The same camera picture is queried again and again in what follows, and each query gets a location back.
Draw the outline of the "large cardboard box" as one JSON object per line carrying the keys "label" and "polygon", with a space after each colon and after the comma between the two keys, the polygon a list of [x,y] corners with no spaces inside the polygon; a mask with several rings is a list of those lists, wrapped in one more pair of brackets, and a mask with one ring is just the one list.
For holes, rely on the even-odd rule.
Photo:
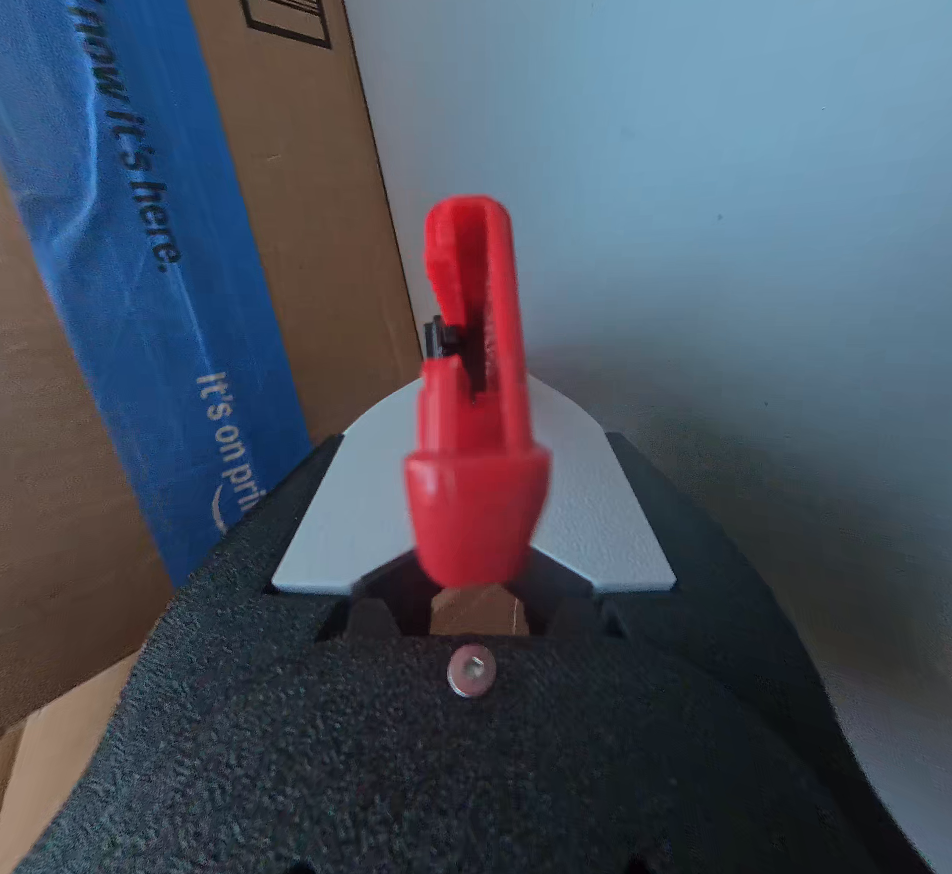
{"label": "large cardboard box", "polygon": [[[312,445],[416,368],[344,0],[186,0]],[[2,168],[2,871],[173,594]]]}

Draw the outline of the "red box cutter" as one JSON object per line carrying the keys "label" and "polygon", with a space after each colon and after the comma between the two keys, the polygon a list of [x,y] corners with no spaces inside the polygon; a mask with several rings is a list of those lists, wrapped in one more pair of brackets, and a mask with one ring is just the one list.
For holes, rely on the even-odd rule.
{"label": "red box cutter", "polygon": [[438,312],[404,463],[415,551],[442,587],[503,584],[528,563],[551,473],[532,425],[512,224],[494,199],[455,196],[427,214],[423,240]]}

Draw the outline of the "blue packing tape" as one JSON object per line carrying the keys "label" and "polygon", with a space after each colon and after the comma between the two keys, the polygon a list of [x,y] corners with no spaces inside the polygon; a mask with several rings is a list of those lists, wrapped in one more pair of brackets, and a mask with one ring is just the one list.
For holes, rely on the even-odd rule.
{"label": "blue packing tape", "polygon": [[186,0],[1,0],[2,168],[174,585],[311,451]]}

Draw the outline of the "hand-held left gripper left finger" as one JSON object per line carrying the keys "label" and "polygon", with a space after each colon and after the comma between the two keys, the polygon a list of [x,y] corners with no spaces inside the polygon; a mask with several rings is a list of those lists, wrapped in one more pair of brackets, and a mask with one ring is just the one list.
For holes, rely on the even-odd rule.
{"label": "hand-held left gripper left finger", "polygon": [[415,445],[420,386],[411,381],[343,432],[271,578],[280,593],[350,596],[411,551],[403,468]]}

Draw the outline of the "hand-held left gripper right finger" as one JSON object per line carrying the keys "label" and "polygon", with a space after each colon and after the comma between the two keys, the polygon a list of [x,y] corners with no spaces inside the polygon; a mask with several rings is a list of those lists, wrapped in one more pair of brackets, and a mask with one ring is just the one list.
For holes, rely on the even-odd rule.
{"label": "hand-held left gripper right finger", "polygon": [[534,436],[551,453],[531,547],[595,592],[669,592],[676,575],[605,431],[578,404],[529,378]]}

